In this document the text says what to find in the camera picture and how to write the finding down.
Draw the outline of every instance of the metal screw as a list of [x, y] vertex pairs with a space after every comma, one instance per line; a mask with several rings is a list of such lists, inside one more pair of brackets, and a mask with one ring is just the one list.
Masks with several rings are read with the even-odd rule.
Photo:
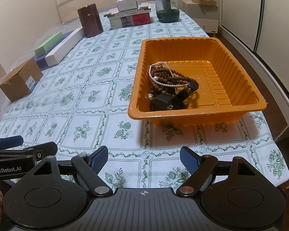
[[95, 192], [98, 194], [106, 194], [110, 191], [110, 189], [106, 186], [99, 186], [95, 188]]
[[191, 194], [192, 192], [194, 192], [194, 189], [190, 186], [184, 186], [184, 187], [180, 187], [179, 191], [182, 194]]

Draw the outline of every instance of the floral tablecloth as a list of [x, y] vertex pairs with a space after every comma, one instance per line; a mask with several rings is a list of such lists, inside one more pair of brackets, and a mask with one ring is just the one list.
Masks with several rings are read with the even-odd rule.
[[22, 135], [24, 146], [54, 141], [58, 160], [109, 149], [99, 176], [117, 187], [173, 187], [190, 174], [180, 162], [183, 145], [219, 160], [242, 156], [275, 186], [289, 171], [274, 143], [262, 112], [251, 112], [235, 123], [157, 128], [128, 117], [127, 108], [140, 52], [147, 38], [198, 36], [206, 33], [185, 13], [176, 23], [159, 23], [152, 4], [152, 24], [110, 30], [83, 38], [43, 77], [29, 96], [6, 110], [0, 137]]

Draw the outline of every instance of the gray ribbed plate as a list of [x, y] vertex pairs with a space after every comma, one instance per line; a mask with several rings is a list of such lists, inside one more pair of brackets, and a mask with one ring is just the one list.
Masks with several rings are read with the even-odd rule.
[[[119, 188], [95, 199], [89, 209], [61, 231], [226, 231], [210, 221], [192, 199], [175, 196], [171, 188]], [[269, 228], [267, 231], [278, 231]]]

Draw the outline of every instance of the triangular cutout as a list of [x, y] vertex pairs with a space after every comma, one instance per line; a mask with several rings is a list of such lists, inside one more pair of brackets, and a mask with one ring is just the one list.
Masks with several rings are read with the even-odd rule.
[[237, 174], [240, 175], [240, 176], [255, 176], [256, 175], [243, 162], [239, 162], [238, 163], [238, 172], [237, 172]]
[[51, 163], [50, 161], [45, 162], [38, 171], [34, 173], [35, 176], [39, 175], [50, 175], [51, 172]]

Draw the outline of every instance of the stack of books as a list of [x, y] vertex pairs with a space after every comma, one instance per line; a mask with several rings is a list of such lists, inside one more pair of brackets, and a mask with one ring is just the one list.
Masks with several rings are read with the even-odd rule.
[[108, 17], [111, 29], [125, 28], [150, 24], [151, 5], [142, 3], [136, 9], [119, 11], [118, 8], [110, 9], [104, 17]]

